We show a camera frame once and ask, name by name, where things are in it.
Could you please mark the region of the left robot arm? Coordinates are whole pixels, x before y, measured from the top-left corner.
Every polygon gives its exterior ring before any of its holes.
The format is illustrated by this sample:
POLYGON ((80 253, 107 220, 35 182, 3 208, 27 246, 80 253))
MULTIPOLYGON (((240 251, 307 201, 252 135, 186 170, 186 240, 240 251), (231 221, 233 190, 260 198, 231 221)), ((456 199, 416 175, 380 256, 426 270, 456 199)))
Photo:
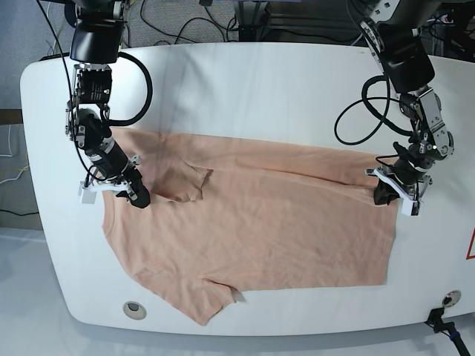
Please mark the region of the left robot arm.
POLYGON ((439 97, 430 82, 433 65, 422 44, 424 24, 436 12, 440 1, 347 1, 347 11, 360 30, 382 74, 368 79, 361 90, 361 103, 380 125, 406 136, 409 145, 394 143, 394 163, 386 156, 377 158, 379 167, 367 175, 376 177, 373 193, 376 205, 402 200, 402 213, 419 215, 422 197, 431 185, 428 171, 435 162, 447 159, 454 151, 454 139, 442 118, 439 97), (379 113, 368 96, 370 86, 385 82, 386 102, 395 93, 400 111, 410 120, 410 131, 402 130, 379 113))

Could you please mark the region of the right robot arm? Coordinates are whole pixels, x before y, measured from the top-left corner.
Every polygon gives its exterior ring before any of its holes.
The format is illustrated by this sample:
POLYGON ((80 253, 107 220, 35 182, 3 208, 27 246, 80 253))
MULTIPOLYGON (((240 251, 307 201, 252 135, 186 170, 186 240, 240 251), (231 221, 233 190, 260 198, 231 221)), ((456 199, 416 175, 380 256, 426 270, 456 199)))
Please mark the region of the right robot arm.
POLYGON ((75 31, 70 58, 74 71, 67 72, 68 96, 65 134, 72 141, 86 171, 82 191, 110 191, 136 208, 151 203, 143 176, 138 170, 139 156, 128 157, 113 138, 113 127, 128 127, 139 122, 151 106, 153 84, 145 65, 125 53, 122 35, 131 6, 129 1, 73 1, 75 31), (145 102, 130 119, 112 120, 109 100, 112 89, 111 65, 118 59, 135 64, 145 79, 145 102))

